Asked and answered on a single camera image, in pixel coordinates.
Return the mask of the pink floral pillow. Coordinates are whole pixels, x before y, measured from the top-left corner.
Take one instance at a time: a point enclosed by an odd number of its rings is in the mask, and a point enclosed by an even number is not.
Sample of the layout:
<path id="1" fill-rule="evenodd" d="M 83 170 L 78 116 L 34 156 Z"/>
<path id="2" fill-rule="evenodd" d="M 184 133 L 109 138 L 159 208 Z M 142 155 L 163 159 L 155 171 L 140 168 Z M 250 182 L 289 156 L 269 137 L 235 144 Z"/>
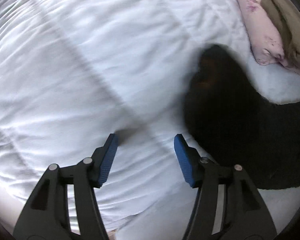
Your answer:
<path id="1" fill-rule="evenodd" d="M 237 0 L 256 62 L 288 66 L 281 36 L 261 6 L 262 0 Z"/>

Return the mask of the olive brown garment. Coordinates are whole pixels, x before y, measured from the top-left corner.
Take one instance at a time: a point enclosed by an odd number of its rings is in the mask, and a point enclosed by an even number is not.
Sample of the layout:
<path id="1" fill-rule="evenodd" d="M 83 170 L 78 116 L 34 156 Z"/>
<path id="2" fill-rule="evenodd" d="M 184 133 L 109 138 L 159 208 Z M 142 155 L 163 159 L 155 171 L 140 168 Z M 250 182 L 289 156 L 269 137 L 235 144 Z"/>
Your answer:
<path id="1" fill-rule="evenodd" d="M 300 70 L 300 12 L 290 0 L 261 0 L 261 6 L 277 28 L 288 67 Z"/>

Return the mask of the white quilted bed cover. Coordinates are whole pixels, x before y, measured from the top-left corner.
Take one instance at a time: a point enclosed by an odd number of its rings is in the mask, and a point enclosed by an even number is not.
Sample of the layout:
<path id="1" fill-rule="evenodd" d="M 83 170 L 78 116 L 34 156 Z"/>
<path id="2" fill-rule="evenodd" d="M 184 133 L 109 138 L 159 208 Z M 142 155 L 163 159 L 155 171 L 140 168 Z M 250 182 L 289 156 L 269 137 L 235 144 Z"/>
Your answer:
<path id="1" fill-rule="evenodd" d="M 10 229 L 51 163 L 120 146 L 96 191 L 118 239 L 180 239 L 196 192 L 173 149 L 200 51 L 226 45 L 256 89 L 300 101 L 300 75 L 258 65 L 236 0 L 0 0 L 0 218 Z"/>

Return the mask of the black fleece garment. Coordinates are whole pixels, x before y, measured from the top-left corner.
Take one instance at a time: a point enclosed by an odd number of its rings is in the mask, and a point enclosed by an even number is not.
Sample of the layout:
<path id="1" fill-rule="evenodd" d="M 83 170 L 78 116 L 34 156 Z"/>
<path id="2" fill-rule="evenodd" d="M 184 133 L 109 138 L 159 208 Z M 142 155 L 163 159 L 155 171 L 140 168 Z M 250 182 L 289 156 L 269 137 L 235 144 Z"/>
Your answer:
<path id="1" fill-rule="evenodd" d="M 300 102 L 268 101 L 224 46 L 201 53 L 183 116 L 217 164 L 241 165 L 259 189 L 300 186 Z"/>

